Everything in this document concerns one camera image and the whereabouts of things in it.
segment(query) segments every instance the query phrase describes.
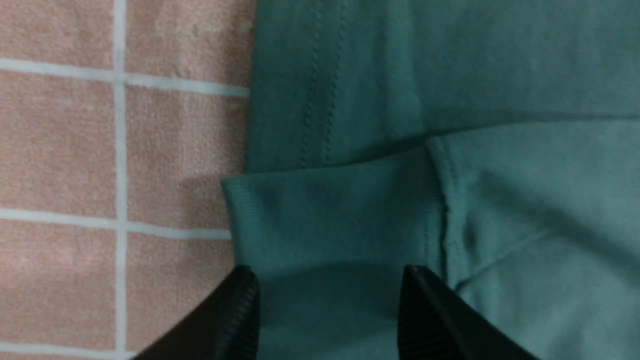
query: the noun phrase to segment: seam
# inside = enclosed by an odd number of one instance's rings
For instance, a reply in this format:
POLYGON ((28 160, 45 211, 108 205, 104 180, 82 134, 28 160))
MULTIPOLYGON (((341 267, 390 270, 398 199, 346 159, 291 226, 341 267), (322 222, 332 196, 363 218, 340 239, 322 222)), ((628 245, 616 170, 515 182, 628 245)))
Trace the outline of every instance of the seam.
POLYGON ((300 167, 307 167, 308 160, 308 148, 309 148, 309 137, 310 137, 310 127, 311 127, 311 109, 312 109, 312 98, 313 91, 316 87, 317 78, 318 78, 318 56, 320 51, 320 27, 322 24, 322 7, 324 0, 316 1, 316 23, 314 29, 314 50, 311 56, 311 80, 309 83, 309 89, 307 94, 307 108, 305 109, 304 123, 303 123, 303 138, 302 138, 302 149, 300 151, 300 167))
POLYGON ((337 59, 335 64, 335 72, 333 74, 333 79, 331 82, 331 105, 329 109, 329 116, 327 118, 326 124, 326 134, 324 136, 324 158, 323 163, 328 165, 331 161, 331 139, 333 134, 333 123, 335 122, 335 110, 337 107, 337 96, 338 96, 338 83, 340 81, 340 76, 342 75, 342 52, 345 41, 346 34, 346 24, 347 24, 347 5, 346 1, 341 1, 340 6, 340 31, 337 43, 337 59))
MULTIPOLYGON (((453 191, 450 192, 449 196, 447 196, 446 191, 444 189, 445 181, 443 181, 443 179, 439 176, 439 171, 436 168, 436 174, 438 174, 438 178, 440 179, 440 191, 442 192, 441 195, 442 195, 444 206, 445 206, 445 215, 443 216, 444 230, 442 233, 442 237, 440 239, 440 246, 442 248, 443 255, 446 255, 449 249, 451 248, 455 256, 455 259, 453 259, 453 261, 448 261, 445 258, 445 263, 443 264, 444 270, 445 270, 444 274, 446 274, 445 278, 446 278, 446 281, 448 282, 449 275, 450 275, 449 269, 448 269, 449 263, 459 264, 461 254, 463 253, 462 249, 460 248, 461 246, 460 241, 451 241, 450 239, 449 240, 447 239, 447 235, 449 234, 449 226, 451 224, 451 219, 450 219, 450 212, 452 208, 451 202, 454 200, 452 198, 455 197, 455 189, 458 188, 458 173, 456 171, 456 168, 454 167, 453 158, 451 157, 451 152, 449 151, 449 147, 447 146, 447 144, 441 138, 434 138, 434 141, 438 144, 438 147, 440 148, 440 152, 444 155, 442 157, 442 160, 445 162, 445 165, 447 167, 445 171, 447 173, 447 176, 451 180, 450 187, 453 189, 453 191)), ((462 271, 460 266, 458 266, 456 271, 457 271, 456 277, 460 276, 460 273, 462 271)))

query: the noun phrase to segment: pink checkered cloth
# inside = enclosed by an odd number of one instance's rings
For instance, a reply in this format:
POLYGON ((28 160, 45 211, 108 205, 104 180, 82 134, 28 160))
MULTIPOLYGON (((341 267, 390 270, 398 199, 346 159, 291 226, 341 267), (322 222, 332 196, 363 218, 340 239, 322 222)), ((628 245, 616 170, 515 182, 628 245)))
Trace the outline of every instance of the pink checkered cloth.
POLYGON ((1 360, 127 359, 230 271, 255 1, 0 1, 1 360))

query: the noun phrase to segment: white grid line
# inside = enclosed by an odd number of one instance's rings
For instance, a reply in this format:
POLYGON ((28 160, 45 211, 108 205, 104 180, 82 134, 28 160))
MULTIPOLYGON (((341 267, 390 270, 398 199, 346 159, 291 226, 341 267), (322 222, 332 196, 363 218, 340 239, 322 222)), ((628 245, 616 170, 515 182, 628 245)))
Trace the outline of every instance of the white grid line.
MULTIPOLYGON (((116 219, 84 217, 79 215, 68 215, 50 213, 47 211, 5 209, 0 208, 0 219, 16 220, 25 222, 39 222, 46 224, 73 225, 79 227, 89 227, 94 229, 118 230, 121 225, 116 219)), ((175 240, 230 240, 231 232, 225 229, 175 229, 144 222, 127 221, 125 229, 130 233, 140 233, 159 238, 175 240)))
MULTIPOLYGON (((118 360, 119 354, 115 351, 91 350, 87 348, 62 347, 48 344, 13 344, 0 343, 0 352, 26 355, 58 355, 80 357, 83 359, 118 360)), ((135 352, 126 352, 127 359, 136 355, 135 352)))
POLYGON ((113 107, 116 129, 116 360, 127 359, 127 102, 124 85, 127 0, 113 1, 113 107))
POLYGON ((29 74, 58 76, 91 81, 116 83, 123 81, 126 85, 156 88, 163 90, 181 90, 201 94, 220 95, 230 97, 249 97, 249 89, 243 86, 232 86, 208 81, 188 80, 181 78, 165 78, 146 74, 124 73, 123 79, 117 79, 115 71, 92 69, 71 65, 58 65, 40 61, 0 58, 0 70, 25 72, 29 74))

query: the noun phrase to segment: ribbed grip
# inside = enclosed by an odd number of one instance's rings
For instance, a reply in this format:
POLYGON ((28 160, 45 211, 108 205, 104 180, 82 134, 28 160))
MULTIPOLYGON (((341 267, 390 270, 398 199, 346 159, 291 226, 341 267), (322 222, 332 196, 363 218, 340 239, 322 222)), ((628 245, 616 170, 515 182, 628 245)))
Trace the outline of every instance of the ribbed grip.
POLYGON ((535 360, 424 266, 404 270, 400 360, 535 360))
POLYGON ((260 288, 237 266, 192 313, 134 360, 255 360, 260 288))

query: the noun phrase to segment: teal t-shirt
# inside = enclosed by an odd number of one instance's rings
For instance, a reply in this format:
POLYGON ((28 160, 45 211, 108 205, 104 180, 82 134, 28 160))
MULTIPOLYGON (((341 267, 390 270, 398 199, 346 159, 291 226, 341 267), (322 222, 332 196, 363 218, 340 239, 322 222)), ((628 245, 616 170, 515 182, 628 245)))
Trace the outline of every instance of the teal t-shirt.
POLYGON ((396 359, 426 265, 540 359, 640 359, 640 4, 259 0, 259 359, 396 359))

